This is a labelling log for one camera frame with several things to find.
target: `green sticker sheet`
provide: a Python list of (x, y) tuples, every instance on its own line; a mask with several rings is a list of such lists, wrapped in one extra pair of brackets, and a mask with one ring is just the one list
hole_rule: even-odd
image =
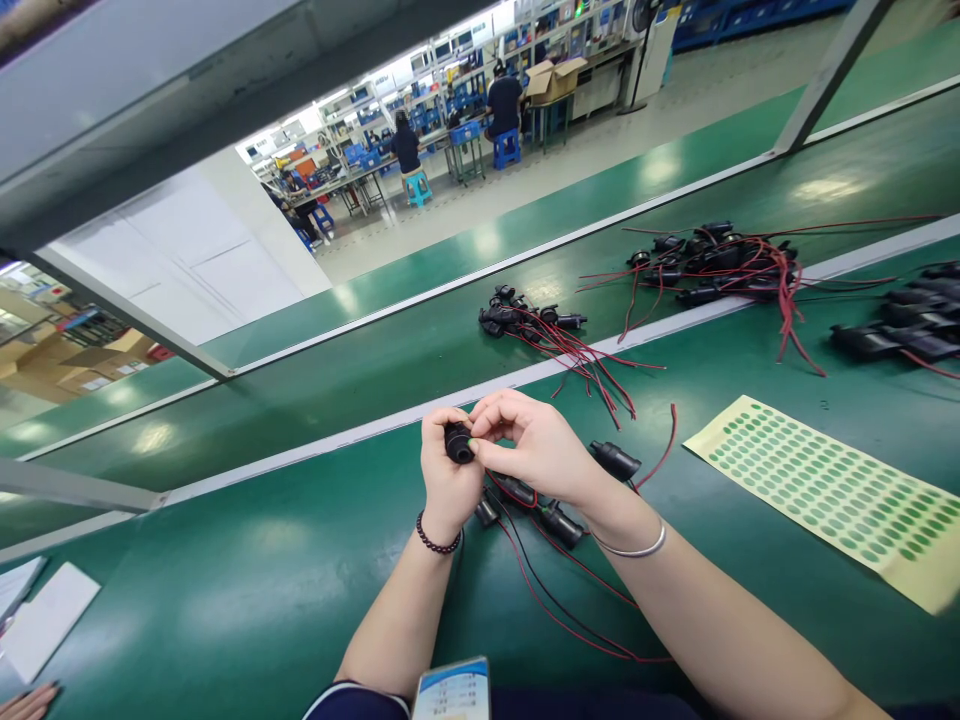
[(960, 589), (960, 499), (741, 395), (684, 443), (929, 613)]

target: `gray floor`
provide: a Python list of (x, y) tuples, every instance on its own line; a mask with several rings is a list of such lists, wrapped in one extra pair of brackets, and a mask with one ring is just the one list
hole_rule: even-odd
[[(329, 209), (337, 234), (318, 249), (317, 262), (338, 285), (788, 92), (810, 79), (841, 22), (835, 16), (681, 54), (646, 109), (623, 117), (601, 112), (573, 126), (566, 147), (553, 146), (546, 156), (527, 152), (502, 173), (487, 156), (486, 181), (466, 188), (452, 182), (442, 154), (428, 158), (434, 198), (423, 209), (406, 206), (398, 176), (385, 179), (386, 207), (369, 217), (350, 218), (334, 200)], [(664, 158), (661, 172), (675, 170)]]

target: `hand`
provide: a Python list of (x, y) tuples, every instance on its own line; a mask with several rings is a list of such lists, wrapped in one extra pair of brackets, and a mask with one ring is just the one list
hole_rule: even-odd
[(47, 683), (29, 695), (20, 695), (0, 705), (0, 720), (40, 720), (47, 714), (47, 707), (60, 692), (53, 683)]
[(450, 545), (480, 502), (483, 466), (474, 459), (459, 465), (447, 456), (443, 428), (448, 422), (472, 426), (460, 408), (437, 408), (423, 419), (420, 467), (427, 486), (423, 532), (437, 545)]
[[(580, 507), (608, 481), (616, 484), (552, 405), (498, 390), (477, 403), (470, 420), (470, 447), (483, 466), (544, 495)], [(494, 444), (503, 438), (516, 449)]]

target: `dark sleeve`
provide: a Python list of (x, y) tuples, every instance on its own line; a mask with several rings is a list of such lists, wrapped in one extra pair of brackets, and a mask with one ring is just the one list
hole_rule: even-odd
[(401, 698), (346, 681), (334, 683), (314, 701), (303, 720), (409, 720)]

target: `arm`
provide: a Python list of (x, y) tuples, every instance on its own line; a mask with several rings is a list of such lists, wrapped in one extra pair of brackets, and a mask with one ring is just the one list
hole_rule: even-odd
[[(605, 473), (552, 406), (501, 390), (470, 414), (485, 467), (580, 511), (606, 544), (640, 550), (656, 512)], [(506, 438), (507, 449), (493, 443)], [(677, 663), (716, 707), (738, 718), (860, 720), (886, 714), (799, 633), (667, 526), (655, 554), (604, 553)]]
[[(480, 463), (457, 465), (447, 457), (443, 426), (456, 421), (470, 426), (467, 414), (457, 408), (440, 408), (423, 420), (420, 464), (427, 503), (421, 526), (432, 542), (444, 546), (453, 543), (477, 507), (483, 486)], [(354, 633), (335, 680), (352, 680), (391, 695), (416, 694), (417, 682), (433, 659), (452, 555), (433, 552), (416, 531), (411, 534)]]

